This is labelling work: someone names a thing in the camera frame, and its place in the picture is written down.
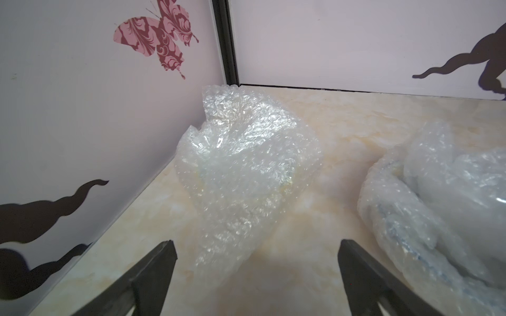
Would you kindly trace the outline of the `bubble wrap sheet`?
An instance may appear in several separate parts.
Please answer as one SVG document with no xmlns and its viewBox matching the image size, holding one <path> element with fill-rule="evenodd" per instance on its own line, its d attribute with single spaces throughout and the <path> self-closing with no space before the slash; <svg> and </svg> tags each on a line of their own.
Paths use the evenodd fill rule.
<svg viewBox="0 0 506 316">
<path fill-rule="evenodd" d="M 200 128 L 181 137 L 175 170 L 200 220 L 192 288 L 220 287 L 318 176 L 315 132 L 278 100 L 245 86 L 207 86 Z"/>
<path fill-rule="evenodd" d="M 444 315 L 505 314 L 505 148 L 466 151 L 429 122 L 368 171 L 358 213 Z"/>
</svg>

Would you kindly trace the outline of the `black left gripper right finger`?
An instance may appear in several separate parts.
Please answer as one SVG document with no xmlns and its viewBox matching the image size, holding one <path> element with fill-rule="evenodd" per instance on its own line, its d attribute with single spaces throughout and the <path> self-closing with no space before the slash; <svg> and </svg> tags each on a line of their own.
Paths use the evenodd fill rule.
<svg viewBox="0 0 506 316">
<path fill-rule="evenodd" d="M 441 315 L 354 240 L 341 241 L 337 260 L 352 315 Z"/>
</svg>

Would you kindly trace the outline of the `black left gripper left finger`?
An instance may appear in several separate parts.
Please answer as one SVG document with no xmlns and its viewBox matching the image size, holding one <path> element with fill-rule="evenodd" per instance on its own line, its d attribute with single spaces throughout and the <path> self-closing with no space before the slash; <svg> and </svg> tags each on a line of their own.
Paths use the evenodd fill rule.
<svg viewBox="0 0 506 316">
<path fill-rule="evenodd" d="M 174 242 L 161 242 L 73 315 L 160 315 L 177 259 Z"/>
</svg>

